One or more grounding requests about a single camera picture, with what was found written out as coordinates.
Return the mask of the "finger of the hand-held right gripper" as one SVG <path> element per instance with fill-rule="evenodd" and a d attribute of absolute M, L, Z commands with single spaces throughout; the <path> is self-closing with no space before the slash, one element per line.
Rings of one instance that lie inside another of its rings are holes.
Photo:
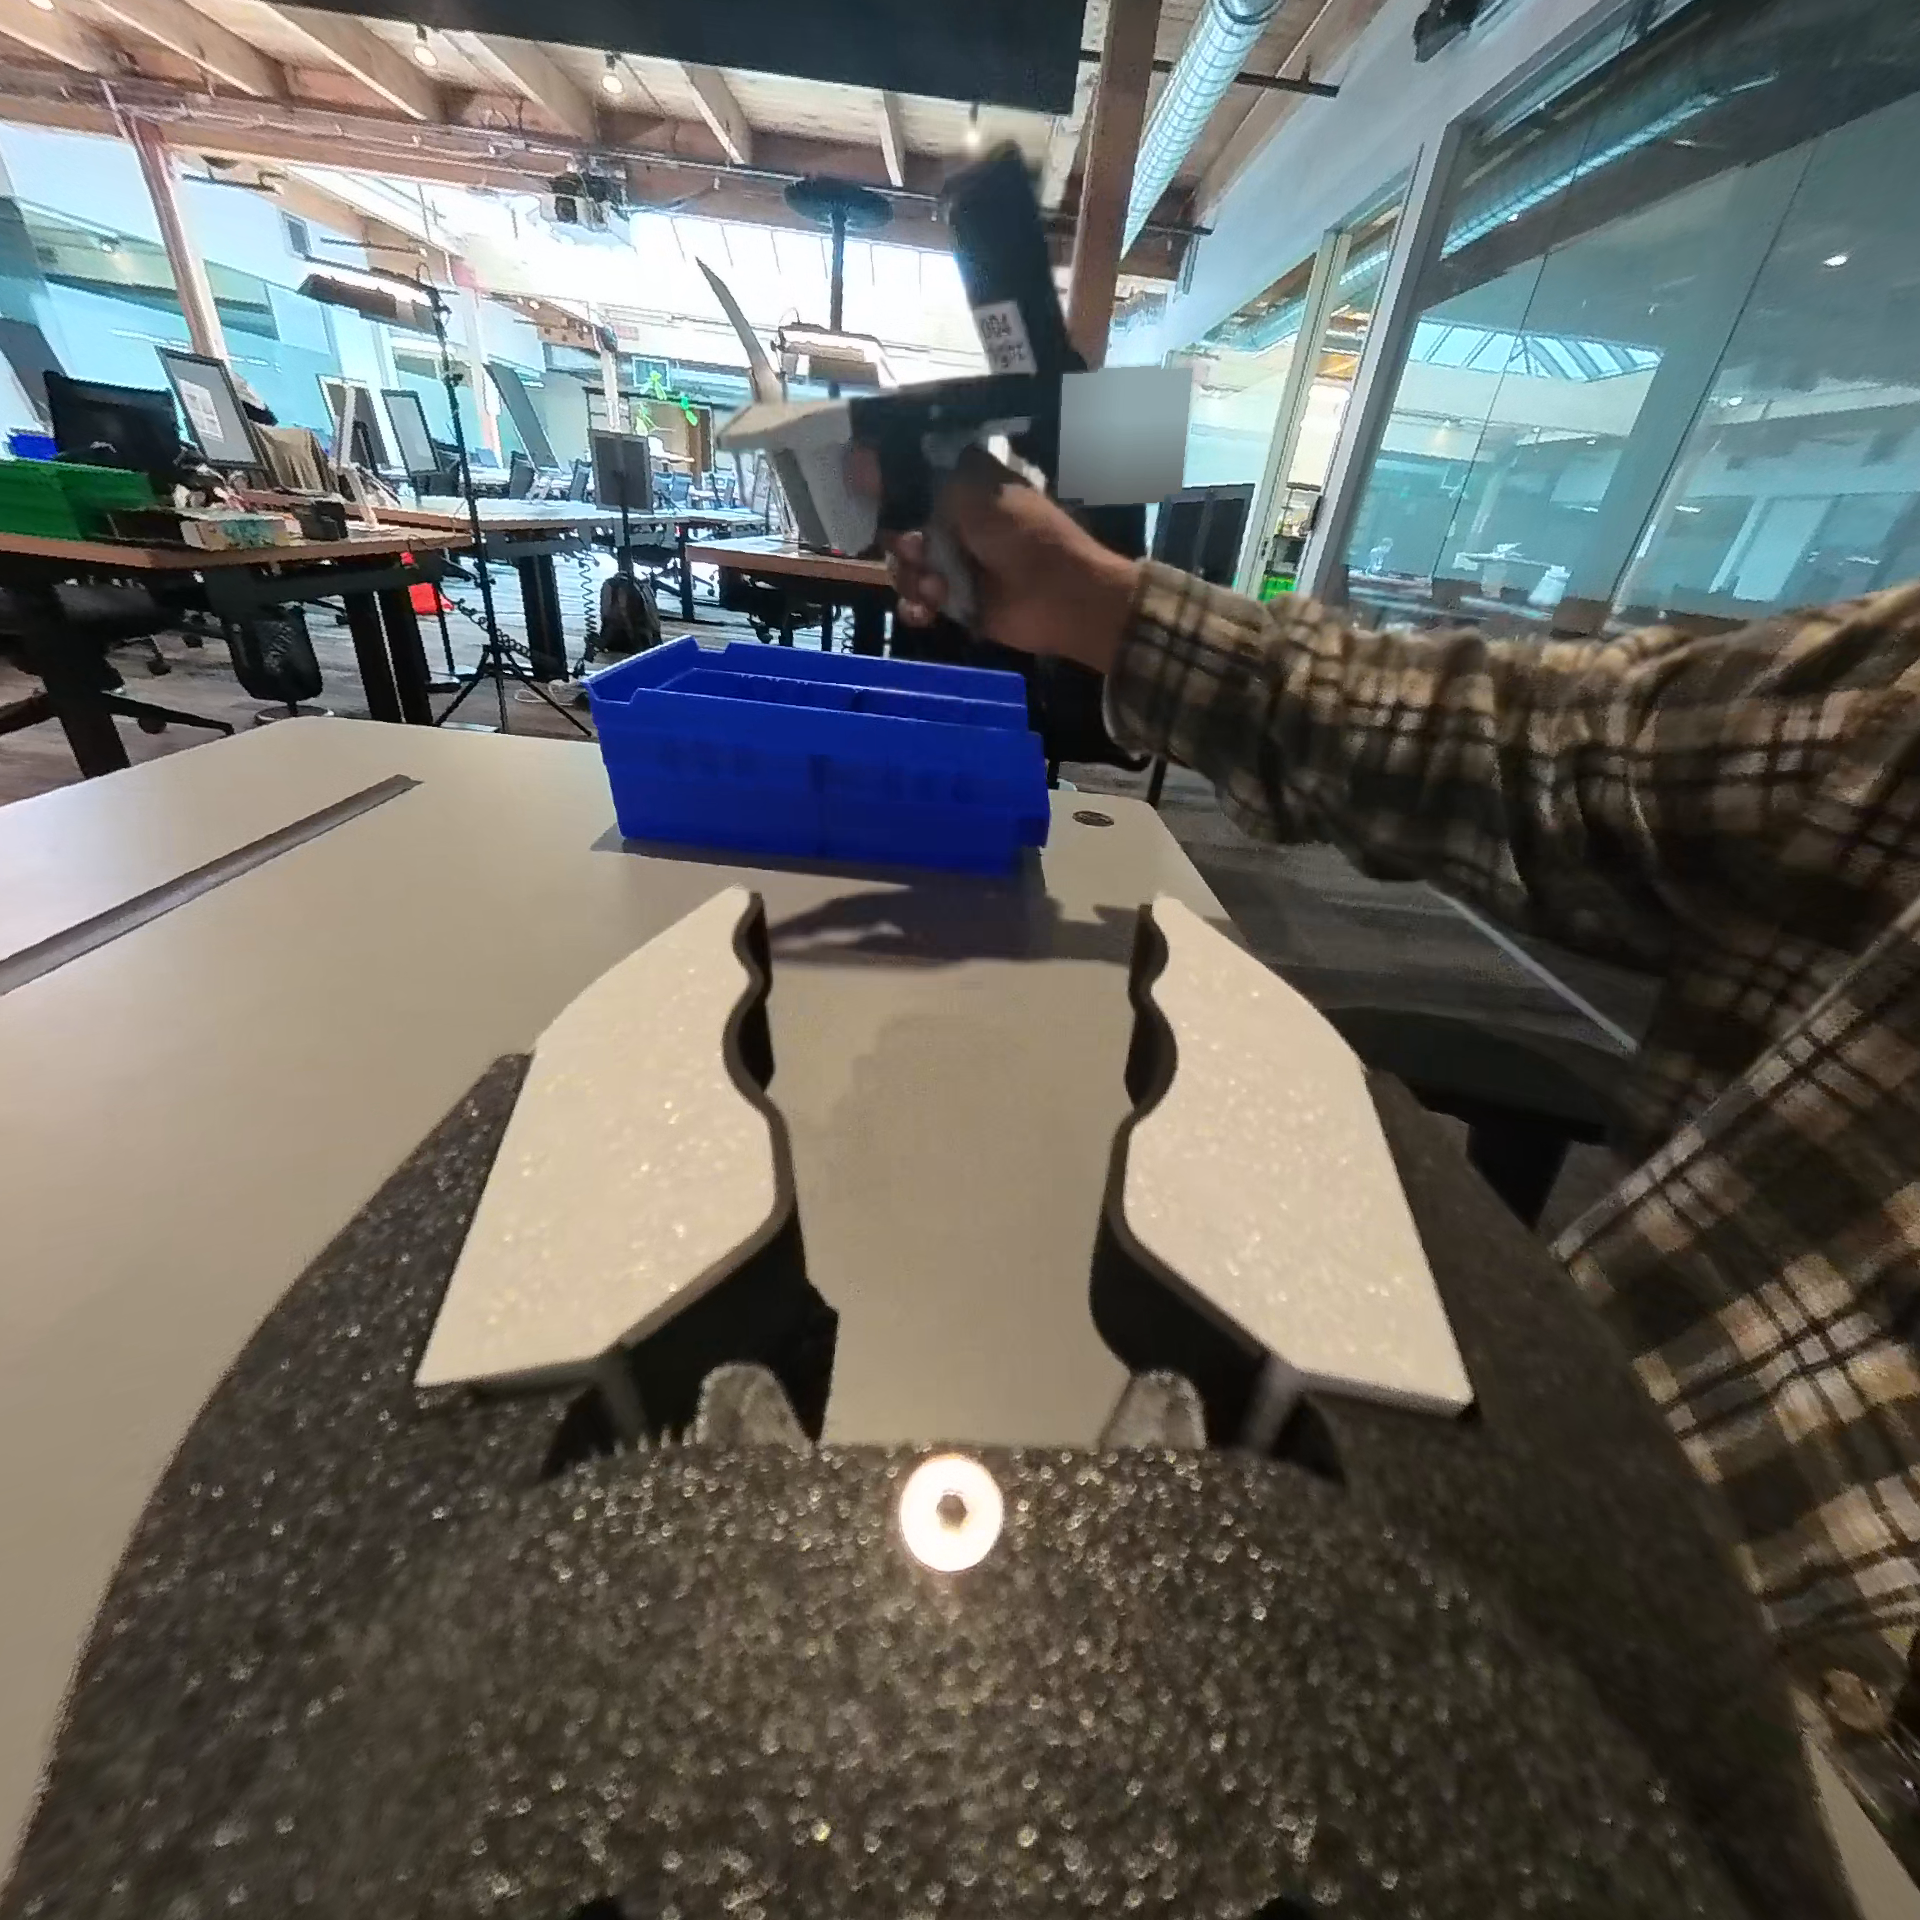
<path fill-rule="evenodd" d="M 852 440 L 852 399 L 755 399 L 715 428 L 723 450 L 819 452 Z"/>
<path fill-rule="evenodd" d="M 871 560 L 879 551 L 879 479 L 856 439 L 796 439 L 772 445 L 793 530 L 814 552 Z"/>

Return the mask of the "curved pale banner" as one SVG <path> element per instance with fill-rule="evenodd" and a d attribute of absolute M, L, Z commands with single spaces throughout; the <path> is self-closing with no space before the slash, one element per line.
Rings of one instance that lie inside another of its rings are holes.
<path fill-rule="evenodd" d="M 711 285 L 711 293 L 712 293 L 715 302 L 723 307 L 725 317 L 731 325 L 741 349 L 747 356 L 751 403 L 756 403 L 756 404 L 784 403 L 784 398 L 785 398 L 784 379 L 776 373 L 769 355 L 764 349 L 756 328 L 747 322 L 739 299 L 731 295 L 729 285 L 725 283 L 725 279 L 719 277 L 719 272 L 712 266 L 708 266 L 707 261 L 700 261 L 700 267 L 702 267 L 702 274 L 703 274 L 707 283 Z"/>

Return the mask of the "wooden column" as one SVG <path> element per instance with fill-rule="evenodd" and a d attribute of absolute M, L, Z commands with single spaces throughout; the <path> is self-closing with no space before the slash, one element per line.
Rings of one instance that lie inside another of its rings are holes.
<path fill-rule="evenodd" d="M 1160 2 L 1107 8 L 1065 296 L 1072 347 L 1087 367 L 1107 362 L 1159 30 Z"/>

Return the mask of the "black computer monitor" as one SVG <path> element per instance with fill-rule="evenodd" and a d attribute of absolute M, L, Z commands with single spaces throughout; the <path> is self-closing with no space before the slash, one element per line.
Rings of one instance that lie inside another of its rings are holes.
<path fill-rule="evenodd" d="M 47 367 L 40 379 L 54 455 L 142 472 L 157 492 L 177 482 L 181 429 L 168 391 L 124 389 Z"/>

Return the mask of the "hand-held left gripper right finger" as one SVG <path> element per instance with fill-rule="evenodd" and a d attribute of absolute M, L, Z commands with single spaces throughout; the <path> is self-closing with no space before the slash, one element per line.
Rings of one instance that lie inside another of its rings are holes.
<path fill-rule="evenodd" d="M 1141 907 L 1113 1275 L 1215 1336 L 1220 1421 L 1307 1394 L 1453 1420 L 1471 1380 L 1360 1055 L 1172 896 Z"/>

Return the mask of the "green plastic bin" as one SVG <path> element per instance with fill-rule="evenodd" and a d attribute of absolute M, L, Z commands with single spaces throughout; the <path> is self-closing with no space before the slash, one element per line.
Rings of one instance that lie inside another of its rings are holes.
<path fill-rule="evenodd" d="M 1 459 L 1 535 L 57 542 L 118 539 L 116 522 L 160 504 L 136 470 Z"/>

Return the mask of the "person's plaid shirt torso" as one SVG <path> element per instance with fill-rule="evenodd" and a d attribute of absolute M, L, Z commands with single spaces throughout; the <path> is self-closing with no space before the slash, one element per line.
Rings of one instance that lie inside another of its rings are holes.
<path fill-rule="evenodd" d="M 1553 1252 L 1831 1725 L 1913 1755 L 1915 904 Z"/>

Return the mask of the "black tripod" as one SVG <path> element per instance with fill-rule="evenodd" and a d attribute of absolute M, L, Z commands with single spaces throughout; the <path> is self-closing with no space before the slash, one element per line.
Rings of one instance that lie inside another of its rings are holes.
<path fill-rule="evenodd" d="M 461 404 L 460 404 L 460 398 L 457 398 L 460 381 L 457 381 L 457 375 L 454 375 L 453 355 L 451 355 L 451 346 L 448 346 L 448 302 L 428 279 L 416 279 L 412 283 L 412 291 L 420 296 L 423 309 L 430 317 L 430 326 L 435 331 L 435 341 L 436 341 L 438 378 L 441 378 L 441 387 L 444 387 L 444 394 L 446 394 L 446 399 L 448 399 L 448 424 L 451 424 L 453 445 L 454 445 L 454 482 L 457 482 L 457 496 L 464 502 L 470 560 L 478 567 L 475 581 L 478 581 L 478 592 L 479 592 L 483 635 L 485 635 L 483 653 L 478 658 L 475 669 L 460 680 L 453 696 L 448 699 L 448 707 L 441 711 L 436 725 L 444 727 L 446 722 L 451 722 L 454 717 L 454 714 L 464 707 L 464 701 L 478 691 L 478 686 L 483 680 L 489 680 L 491 687 L 494 687 L 494 694 L 495 694 L 495 730 L 501 733 L 509 733 L 512 731 L 509 684 L 515 684 L 517 687 L 529 692 L 540 707 L 555 714 L 566 725 L 566 730 L 572 730 L 572 733 L 576 733 L 577 738 L 591 740 L 591 730 L 580 717 L 580 714 L 576 709 L 566 707 L 565 701 L 560 701 L 557 696 L 553 696 L 545 691 L 545 684 L 535 680 L 532 674 L 526 667 L 521 667 L 521 662 L 512 656 L 512 648 L 507 647 L 505 635 L 499 627 L 495 599 L 494 599 L 494 584 L 491 584 L 491 568 L 489 568 L 489 564 L 491 564 L 489 562 L 489 530 L 483 523 L 483 517 L 479 517 L 479 509 L 478 509 L 478 493 L 472 490 L 470 452 L 469 452 L 469 440 L 465 440 L 465 431 L 464 431 Z"/>

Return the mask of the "silver ventilation duct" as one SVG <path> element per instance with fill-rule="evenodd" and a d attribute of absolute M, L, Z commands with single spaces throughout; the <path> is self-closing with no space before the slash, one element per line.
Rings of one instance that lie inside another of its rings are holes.
<path fill-rule="evenodd" d="M 1200 234 L 1259 142 L 1296 104 L 1333 99 L 1328 50 L 1349 30 L 1331 2 L 1175 5 L 1160 32 L 1121 252 Z"/>

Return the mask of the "blue plastic bin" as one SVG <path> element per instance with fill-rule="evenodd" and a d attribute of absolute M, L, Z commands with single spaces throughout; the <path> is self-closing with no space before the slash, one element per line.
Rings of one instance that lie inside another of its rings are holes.
<path fill-rule="evenodd" d="M 582 687 L 636 844 L 1005 875 L 1048 839 L 1013 672 L 681 637 Z"/>

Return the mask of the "monitor with white screen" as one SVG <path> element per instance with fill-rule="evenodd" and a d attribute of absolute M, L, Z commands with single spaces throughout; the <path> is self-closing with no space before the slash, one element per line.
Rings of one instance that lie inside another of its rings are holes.
<path fill-rule="evenodd" d="M 206 464 L 228 472 L 262 472 L 264 455 L 223 362 L 165 342 L 155 355 L 185 431 Z"/>

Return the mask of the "black ceiling panel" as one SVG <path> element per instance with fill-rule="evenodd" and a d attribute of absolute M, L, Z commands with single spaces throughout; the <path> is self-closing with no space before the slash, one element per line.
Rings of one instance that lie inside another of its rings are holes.
<path fill-rule="evenodd" d="M 318 2 L 315 12 L 1019 111 L 1069 110 L 1085 24 L 1083 2 Z"/>

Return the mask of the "wooden top desk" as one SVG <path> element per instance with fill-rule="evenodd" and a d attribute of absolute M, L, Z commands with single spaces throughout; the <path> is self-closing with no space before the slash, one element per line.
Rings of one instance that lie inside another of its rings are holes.
<path fill-rule="evenodd" d="M 339 542 L 295 539 L 213 551 L 1 535 L 1 588 L 195 584 L 214 618 L 340 602 L 369 715 L 383 725 L 430 730 L 438 719 L 431 707 L 435 679 L 412 589 L 435 584 L 448 560 L 464 551 L 469 535 L 420 526 Z"/>

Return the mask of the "black office chair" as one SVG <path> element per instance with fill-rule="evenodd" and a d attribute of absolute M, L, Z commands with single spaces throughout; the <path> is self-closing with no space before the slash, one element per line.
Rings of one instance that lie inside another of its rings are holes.
<path fill-rule="evenodd" d="M 236 727 L 198 711 L 181 711 L 127 692 L 113 648 L 152 640 L 165 615 L 121 605 L 127 589 L 77 583 L 4 589 L 4 666 L 37 691 L 4 699 L 1 738 L 54 727 L 81 780 L 110 776 L 132 758 L 118 733 L 129 722 L 143 735 L 190 730 L 236 735 Z"/>

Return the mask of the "black mesh chair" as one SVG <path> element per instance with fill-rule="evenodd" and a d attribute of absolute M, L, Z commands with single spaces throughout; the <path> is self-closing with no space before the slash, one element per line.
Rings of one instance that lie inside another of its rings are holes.
<path fill-rule="evenodd" d="M 303 612 L 295 605 L 248 615 L 221 615 L 230 672 L 240 691 L 257 701 L 256 730 L 287 717 L 328 717 L 319 660 Z"/>

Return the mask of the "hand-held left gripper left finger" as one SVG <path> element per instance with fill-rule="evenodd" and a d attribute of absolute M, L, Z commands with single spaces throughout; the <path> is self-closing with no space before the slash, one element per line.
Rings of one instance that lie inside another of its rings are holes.
<path fill-rule="evenodd" d="M 576 1386 L 800 1272 L 764 898 L 729 885 L 566 1004 L 518 1091 L 416 1389 Z"/>

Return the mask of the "person's right hand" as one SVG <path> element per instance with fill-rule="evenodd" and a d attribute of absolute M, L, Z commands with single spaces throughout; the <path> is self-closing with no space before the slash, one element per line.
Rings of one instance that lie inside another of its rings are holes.
<path fill-rule="evenodd" d="M 901 615 L 939 618 L 1036 658 L 1108 674 L 1143 564 L 1102 546 L 1057 502 L 982 448 L 943 479 L 927 526 L 881 532 Z"/>

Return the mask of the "person's right forearm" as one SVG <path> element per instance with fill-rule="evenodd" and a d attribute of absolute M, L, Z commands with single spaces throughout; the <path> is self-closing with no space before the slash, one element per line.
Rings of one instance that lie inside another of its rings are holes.
<path fill-rule="evenodd" d="M 1915 907 L 1915 666 L 1913 583 L 1710 635 L 1496 640 L 1145 562 L 1107 707 L 1247 837 L 1656 975 L 1648 1069 L 1695 1096 Z"/>

